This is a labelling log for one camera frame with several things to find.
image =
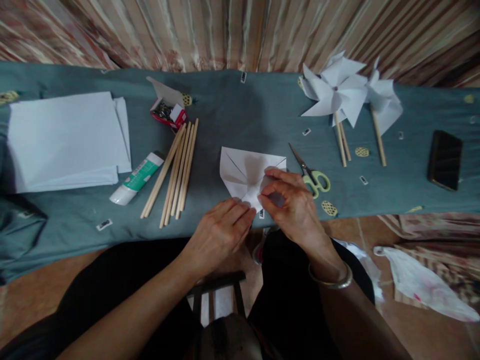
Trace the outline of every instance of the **tiled floor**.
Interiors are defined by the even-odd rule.
[[[380,285],[385,302],[377,309],[414,359],[480,359],[480,323],[465,324],[393,300],[389,261],[373,255],[372,248],[394,244],[399,238],[380,219],[376,216],[335,219],[326,221],[324,226],[332,237],[356,243],[366,250],[382,271]],[[53,313],[75,275],[96,256],[98,253],[94,252],[61,260],[0,287],[0,348],[31,324]],[[246,274],[241,289],[249,313],[263,280],[261,267],[253,263],[246,247],[217,272],[239,269]]]

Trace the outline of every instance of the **white pinwheel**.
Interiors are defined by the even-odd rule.
[[[377,57],[373,65],[373,71],[366,84],[368,89],[367,103],[376,113],[376,121],[380,135],[383,135],[397,119],[402,115],[403,108],[400,99],[394,92],[392,79],[380,80],[380,72],[377,70],[380,57]]]
[[[350,60],[344,57],[344,53],[332,56],[320,77],[303,64],[304,78],[300,78],[303,92],[318,102],[301,116],[326,116],[337,112],[339,122],[348,119],[355,127],[368,94],[367,78],[357,72],[366,64]]]

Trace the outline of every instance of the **black pants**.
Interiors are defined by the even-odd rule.
[[[188,240],[123,243],[105,251],[81,271],[55,314],[50,336],[52,357],[172,262]],[[374,303],[372,282],[363,266],[343,246],[333,244]],[[248,320],[286,359],[338,358],[308,264],[299,246],[281,231],[271,233],[263,248],[263,287]],[[184,298],[152,335],[141,357],[181,359],[201,329]]]

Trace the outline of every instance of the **right hand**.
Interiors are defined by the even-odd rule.
[[[265,186],[258,200],[283,233],[306,252],[319,244],[330,243],[320,223],[314,198],[302,176],[276,168],[265,170],[265,175],[277,180]],[[267,197],[272,193],[279,193],[284,198],[282,207],[277,207]]]

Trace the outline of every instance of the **yellow tag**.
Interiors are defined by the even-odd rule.
[[[19,98],[15,91],[0,92],[0,105],[13,103]]]
[[[366,147],[357,147],[355,149],[355,155],[361,158],[366,158],[367,156],[370,155],[370,151]]]
[[[417,211],[422,210],[423,208],[424,208],[423,206],[415,206],[414,208],[408,210],[408,211],[406,212],[406,214],[415,213],[415,212],[417,212]]]
[[[323,209],[323,211],[325,211],[331,217],[337,216],[337,214],[338,214],[337,208],[335,206],[333,206],[332,203],[328,202],[327,200],[323,200],[321,202],[321,208]]]
[[[182,92],[181,97],[183,98],[183,105],[184,106],[192,105],[192,97],[190,95]]]
[[[463,101],[467,104],[473,104],[475,102],[475,98],[473,95],[467,95],[463,98]]]

